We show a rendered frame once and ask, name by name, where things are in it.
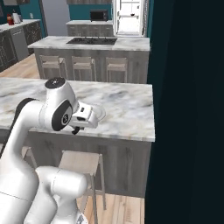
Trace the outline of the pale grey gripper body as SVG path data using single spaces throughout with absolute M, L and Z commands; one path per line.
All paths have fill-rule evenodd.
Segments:
M 73 113 L 70 125 L 73 127 L 96 129 L 98 126 L 98 119 L 92 107 L 82 106 Z

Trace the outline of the grey wood dining island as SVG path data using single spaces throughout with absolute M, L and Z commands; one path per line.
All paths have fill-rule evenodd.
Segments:
M 152 86 L 71 80 L 76 98 L 100 105 L 106 116 L 95 129 L 77 135 L 33 129 L 25 144 L 37 165 L 60 164 L 63 151 L 86 151 L 103 155 L 107 193 L 142 198 L 155 141 Z

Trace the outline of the tall dark fridge housing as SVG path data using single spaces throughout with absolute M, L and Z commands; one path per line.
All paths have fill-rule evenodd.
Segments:
M 151 0 L 146 224 L 224 224 L 224 0 Z

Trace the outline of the pale wood bar stool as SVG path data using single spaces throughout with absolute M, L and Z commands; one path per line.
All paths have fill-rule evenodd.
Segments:
M 91 81 L 96 81 L 95 59 L 91 57 L 72 57 L 73 71 L 79 71 L 79 80 L 83 80 L 82 71 L 88 70 L 90 72 Z
M 59 168 L 72 172 L 84 174 L 87 177 L 87 190 L 82 196 L 80 211 L 83 213 L 88 202 L 88 197 L 92 197 L 94 224 L 98 224 L 96 195 L 102 196 L 103 209 L 106 210 L 105 181 L 102 154 L 64 150 L 59 163 Z M 97 169 L 101 171 L 101 190 L 95 188 L 95 177 Z
M 39 58 L 44 79 L 47 79 L 47 76 L 45 74 L 46 69 L 58 69 L 59 76 L 61 78 L 67 77 L 67 65 L 66 60 L 64 58 L 61 58 L 60 56 L 45 56 L 45 55 L 40 55 Z
M 128 60 L 126 58 L 106 58 L 107 82 L 112 72 L 124 72 L 124 82 L 128 82 Z
M 32 148 L 30 146 L 24 146 L 22 148 L 22 157 L 23 157 L 23 159 L 30 158 L 31 163 L 32 163 L 32 167 L 34 169 L 36 169 L 38 167 L 37 163 L 36 163 L 36 160 L 35 160 L 35 157 L 33 156 L 33 153 L 32 153 Z

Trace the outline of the black hob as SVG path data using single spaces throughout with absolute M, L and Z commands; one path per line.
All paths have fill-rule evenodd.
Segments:
M 113 45 L 116 42 L 116 38 L 73 38 L 68 41 L 68 44 L 77 45 Z

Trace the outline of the grey base cupboard run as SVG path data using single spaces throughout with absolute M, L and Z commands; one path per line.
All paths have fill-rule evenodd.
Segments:
M 66 23 L 67 34 L 75 37 L 113 37 L 113 22 L 71 20 Z

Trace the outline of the silver dishwasher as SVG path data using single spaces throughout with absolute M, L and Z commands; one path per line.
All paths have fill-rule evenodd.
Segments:
M 13 29 L 11 32 L 13 44 L 16 50 L 17 59 L 24 60 L 29 56 L 24 30 L 22 27 Z

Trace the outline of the dark cupboard run with worktop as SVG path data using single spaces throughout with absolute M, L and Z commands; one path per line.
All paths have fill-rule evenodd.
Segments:
M 22 27 L 27 43 L 27 48 L 32 43 L 42 39 L 39 19 L 24 19 L 20 24 L 0 24 L 0 72 L 18 63 L 18 57 L 13 44 L 11 31 Z M 34 53 L 29 49 L 29 56 Z

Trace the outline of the black microwave oven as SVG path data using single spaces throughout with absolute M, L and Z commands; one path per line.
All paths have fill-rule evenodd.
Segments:
M 90 11 L 91 21 L 108 21 L 109 14 L 107 10 L 91 10 Z

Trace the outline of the white kettle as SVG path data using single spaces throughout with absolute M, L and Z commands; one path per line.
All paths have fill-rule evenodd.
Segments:
M 19 15 L 16 12 L 13 12 L 12 16 L 13 16 L 15 24 L 20 24 L 21 23 L 21 19 L 20 19 Z

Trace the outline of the grey wall cupboard run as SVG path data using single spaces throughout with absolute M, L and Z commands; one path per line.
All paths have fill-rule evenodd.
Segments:
M 67 4 L 112 4 L 113 0 L 66 0 Z

